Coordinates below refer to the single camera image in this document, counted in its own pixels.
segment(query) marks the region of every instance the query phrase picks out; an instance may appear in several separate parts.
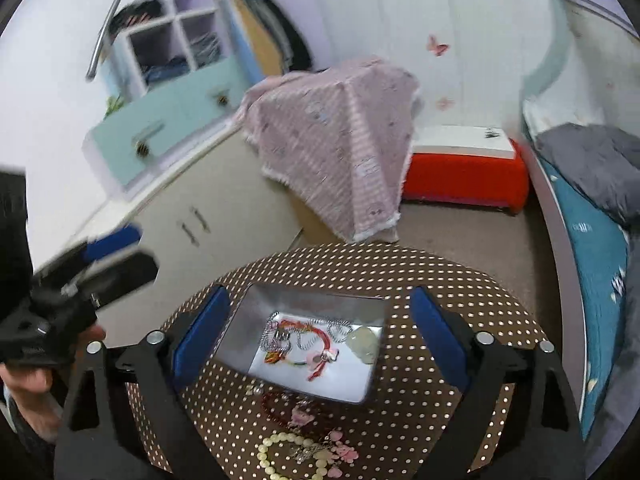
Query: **round table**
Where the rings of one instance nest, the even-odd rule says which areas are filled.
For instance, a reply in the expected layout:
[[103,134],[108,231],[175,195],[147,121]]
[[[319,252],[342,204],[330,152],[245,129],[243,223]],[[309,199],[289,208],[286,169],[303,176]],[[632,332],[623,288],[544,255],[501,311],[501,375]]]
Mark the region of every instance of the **round table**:
[[[456,409],[460,394],[446,384],[416,329],[409,310],[412,288],[426,286],[440,304],[461,314],[476,331],[493,333],[502,343],[533,348],[544,338],[524,307],[490,276],[425,251],[385,244],[331,244],[274,254],[226,274],[232,311],[252,283],[279,283],[388,300],[386,340],[378,359],[369,399],[360,405],[323,401],[326,416],[344,433],[359,458],[340,466],[343,478],[381,480],[412,476],[438,440]],[[185,302],[178,313],[196,309],[211,285]],[[260,398],[246,394],[256,382],[216,362],[211,356],[198,380],[179,394],[186,412],[231,479],[268,478],[258,465],[257,446],[274,431]],[[497,446],[509,409],[512,388],[503,387],[472,469],[487,464]],[[156,444],[137,385],[129,388],[132,410],[146,452],[154,465],[169,469]],[[274,405],[289,415],[289,405]],[[314,461],[298,465],[282,443],[270,450],[276,471],[291,479],[308,479]]]

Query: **hand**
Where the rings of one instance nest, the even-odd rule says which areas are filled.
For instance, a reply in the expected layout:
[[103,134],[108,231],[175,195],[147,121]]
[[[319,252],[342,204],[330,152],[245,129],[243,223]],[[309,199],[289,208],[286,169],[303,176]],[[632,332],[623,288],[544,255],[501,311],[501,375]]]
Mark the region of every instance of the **hand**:
[[[93,325],[78,336],[76,358],[91,341],[102,341],[104,329]],[[60,426],[60,417],[49,390],[53,383],[52,371],[47,368],[27,368],[0,364],[0,378],[11,392],[20,414],[33,431],[47,442],[54,442]]]

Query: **carpet floor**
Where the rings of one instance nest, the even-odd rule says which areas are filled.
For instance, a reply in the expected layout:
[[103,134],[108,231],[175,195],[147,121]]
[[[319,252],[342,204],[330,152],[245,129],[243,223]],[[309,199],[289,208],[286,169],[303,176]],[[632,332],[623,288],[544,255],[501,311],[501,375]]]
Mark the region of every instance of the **carpet floor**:
[[536,317],[561,349],[556,266],[534,193],[517,216],[489,208],[403,203],[400,244],[422,249],[494,277]]

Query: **drawer handle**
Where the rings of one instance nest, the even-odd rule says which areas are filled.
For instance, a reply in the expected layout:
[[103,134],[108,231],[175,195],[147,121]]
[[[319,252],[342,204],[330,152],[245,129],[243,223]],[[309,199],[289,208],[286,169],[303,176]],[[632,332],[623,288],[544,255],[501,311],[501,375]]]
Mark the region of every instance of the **drawer handle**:
[[160,133],[165,126],[164,121],[156,121],[133,137],[133,148],[136,150],[136,156],[138,158],[147,158],[151,155],[151,148],[147,141],[154,135]]
[[189,230],[189,228],[187,227],[187,224],[185,224],[184,222],[182,223],[178,222],[178,225],[180,226],[180,229],[182,229],[184,233],[189,237],[189,241],[191,242],[191,245],[195,247],[199,247],[200,246],[199,241],[196,240],[196,237]]
[[207,221],[204,219],[204,216],[202,216],[202,213],[198,211],[198,209],[195,207],[191,207],[191,212],[202,224],[202,230],[206,233],[210,233],[211,228],[209,227],[209,224],[207,223]]
[[221,91],[212,91],[209,93],[213,99],[215,99],[216,104],[221,108],[226,108],[229,106],[229,90],[221,90]]
[[139,140],[138,142],[136,142],[136,145],[134,147],[136,149],[136,156],[138,158],[147,158],[151,153],[149,145],[144,140]]

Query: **metal tray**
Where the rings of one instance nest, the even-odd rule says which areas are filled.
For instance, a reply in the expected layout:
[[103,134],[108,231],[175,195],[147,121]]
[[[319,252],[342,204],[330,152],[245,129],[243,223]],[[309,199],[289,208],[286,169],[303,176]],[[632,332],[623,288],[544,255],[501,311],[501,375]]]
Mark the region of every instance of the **metal tray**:
[[[287,390],[352,404],[365,400],[376,364],[364,364],[345,343],[335,344],[340,350],[338,360],[328,364],[322,375],[313,381],[306,380],[310,375],[306,367],[293,367],[284,362],[265,364],[260,338],[274,312],[279,312],[277,320],[348,320],[354,330],[368,326],[380,342],[387,314],[383,298],[312,292],[282,285],[251,285],[234,312],[215,355],[217,360],[240,373]],[[291,358],[304,360],[306,352],[296,347],[295,339],[292,344],[291,354],[297,354]],[[322,349],[322,343],[316,343],[314,349]]]

